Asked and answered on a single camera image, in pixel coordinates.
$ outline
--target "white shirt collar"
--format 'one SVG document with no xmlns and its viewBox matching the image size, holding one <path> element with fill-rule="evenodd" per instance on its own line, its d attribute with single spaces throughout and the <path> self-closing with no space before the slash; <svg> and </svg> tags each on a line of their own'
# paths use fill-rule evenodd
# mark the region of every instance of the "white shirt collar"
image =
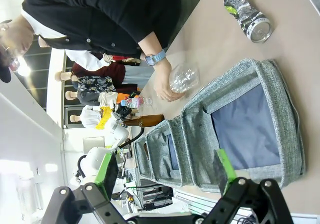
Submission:
<svg viewBox="0 0 320 224">
<path fill-rule="evenodd" d="M 37 21 L 30 14 L 25 12 L 23 9 L 21 10 L 21 15 L 29 22 L 31 27 L 33 28 L 35 34 L 41 35 L 44 38 L 62 38 L 65 35 L 49 28 Z"/>
</svg>

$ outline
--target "ceiling light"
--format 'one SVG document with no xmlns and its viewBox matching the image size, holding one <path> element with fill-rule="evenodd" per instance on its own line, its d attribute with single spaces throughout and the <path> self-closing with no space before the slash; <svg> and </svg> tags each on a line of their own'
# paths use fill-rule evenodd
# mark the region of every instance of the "ceiling light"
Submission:
<svg viewBox="0 0 320 224">
<path fill-rule="evenodd" d="M 30 67 L 26 64 L 27 62 L 23 57 L 19 57 L 18 60 L 20 64 L 19 68 L 17 69 L 18 74 L 24 77 L 28 77 L 31 73 Z"/>
</svg>

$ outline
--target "tabletop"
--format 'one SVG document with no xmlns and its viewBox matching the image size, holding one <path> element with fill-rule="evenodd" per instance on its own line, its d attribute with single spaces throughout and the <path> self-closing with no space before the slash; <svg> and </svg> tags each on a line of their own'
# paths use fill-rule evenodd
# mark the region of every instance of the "tabletop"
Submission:
<svg viewBox="0 0 320 224">
<path fill-rule="evenodd" d="M 252 43 L 237 21 L 226 11 L 223 0 L 201 0 L 172 43 L 167 57 L 172 66 L 196 65 L 199 87 L 172 103 L 160 100 L 153 78 L 142 91 L 153 100 L 142 114 L 163 113 L 167 119 L 201 88 L 244 58 L 275 59 L 289 86 L 302 122 L 307 173 L 282 191 L 292 213 L 320 214 L 320 16 L 309 0 L 250 0 L 271 21 L 274 32 L 266 43 Z M 196 187 L 184 191 L 218 200 Z"/>
</svg>

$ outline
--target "black cardigan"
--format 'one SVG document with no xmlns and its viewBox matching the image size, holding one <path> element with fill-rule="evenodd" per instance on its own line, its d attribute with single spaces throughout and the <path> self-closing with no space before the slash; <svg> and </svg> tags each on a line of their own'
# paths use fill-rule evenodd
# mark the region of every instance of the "black cardigan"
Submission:
<svg viewBox="0 0 320 224">
<path fill-rule="evenodd" d="M 137 43 L 154 31 L 166 47 L 181 0 L 24 0 L 22 8 L 67 37 L 45 39 L 54 48 L 138 57 Z"/>
</svg>

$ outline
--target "hand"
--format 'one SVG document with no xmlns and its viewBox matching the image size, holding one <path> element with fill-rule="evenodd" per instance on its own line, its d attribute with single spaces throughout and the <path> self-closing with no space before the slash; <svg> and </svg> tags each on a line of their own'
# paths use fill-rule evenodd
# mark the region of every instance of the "hand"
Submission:
<svg viewBox="0 0 320 224">
<path fill-rule="evenodd" d="M 184 96 L 184 93 L 174 93 L 170 89 L 169 77 L 171 73 L 171 64 L 166 58 L 159 62 L 154 69 L 154 90 L 160 98 L 172 102 Z"/>
<path fill-rule="evenodd" d="M 114 57 L 112 55 L 103 54 L 103 60 L 107 63 L 111 63 L 114 60 Z"/>
</svg>

